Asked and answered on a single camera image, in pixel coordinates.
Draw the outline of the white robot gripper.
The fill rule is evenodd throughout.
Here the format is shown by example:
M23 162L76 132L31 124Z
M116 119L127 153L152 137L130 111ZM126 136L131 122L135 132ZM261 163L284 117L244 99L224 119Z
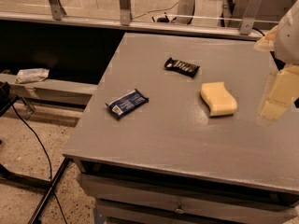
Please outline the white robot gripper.
M276 58L287 64L277 72L274 83L263 102L260 116L268 120L280 119L299 98L299 0L253 46L256 50L275 51Z

